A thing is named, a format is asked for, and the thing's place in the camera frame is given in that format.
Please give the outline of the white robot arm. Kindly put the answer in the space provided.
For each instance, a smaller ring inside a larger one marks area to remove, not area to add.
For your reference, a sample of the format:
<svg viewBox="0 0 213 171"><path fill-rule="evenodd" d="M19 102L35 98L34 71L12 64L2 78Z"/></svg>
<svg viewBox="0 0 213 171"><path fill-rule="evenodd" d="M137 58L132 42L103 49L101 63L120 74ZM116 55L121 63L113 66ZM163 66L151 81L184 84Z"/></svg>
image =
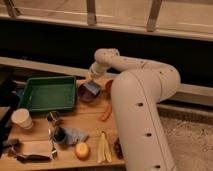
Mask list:
<svg viewBox="0 0 213 171"><path fill-rule="evenodd" d="M116 49L98 49L94 58L90 79L110 68L120 72L112 83L111 101L127 171L177 171L157 110L180 86L177 69L124 57Z"/></svg>

